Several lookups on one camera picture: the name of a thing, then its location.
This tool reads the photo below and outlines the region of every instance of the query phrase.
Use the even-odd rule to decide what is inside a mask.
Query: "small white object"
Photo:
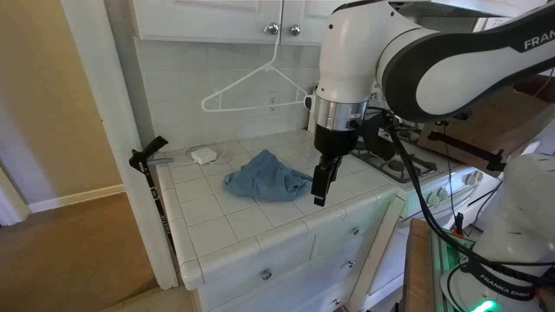
[[[191,153],[191,158],[198,163],[198,165],[207,165],[212,163],[219,158],[219,155],[210,149],[210,148],[202,148]]]

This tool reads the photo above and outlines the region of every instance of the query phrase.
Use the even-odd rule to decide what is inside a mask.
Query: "white cabinet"
[[[345,0],[132,0],[141,40],[319,45]]]
[[[134,0],[141,40],[273,44],[283,0]]]
[[[332,12],[349,0],[285,0],[283,44],[319,45]]]

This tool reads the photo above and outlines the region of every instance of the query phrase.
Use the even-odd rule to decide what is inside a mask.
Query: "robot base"
[[[448,272],[441,278],[441,290],[444,297],[450,300],[453,307],[462,307],[465,312],[477,311],[484,302],[495,302],[495,309],[482,311],[482,312],[543,312],[540,309],[538,298],[531,302],[519,302],[507,298],[482,283],[479,283],[472,274],[462,272]]]

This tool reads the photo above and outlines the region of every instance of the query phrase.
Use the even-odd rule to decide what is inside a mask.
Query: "tile backsplash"
[[[139,66],[156,135],[169,139],[167,151],[259,137],[304,129],[302,106],[238,113],[205,113],[202,101],[273,59],[273,45],[224,45],[189,42],[141,42]],[[306,90],[318,83],[319,47],[281,45],[276,68]],[[260,71],[222,94],[208,108],[255,108],[302,101],[274,71]]]

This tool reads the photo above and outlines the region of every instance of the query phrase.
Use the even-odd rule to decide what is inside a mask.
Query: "green light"
[[[476,307],[472,312],[493,312],[498,309],[498,304],[493,300],[482,302],[479,307]]]

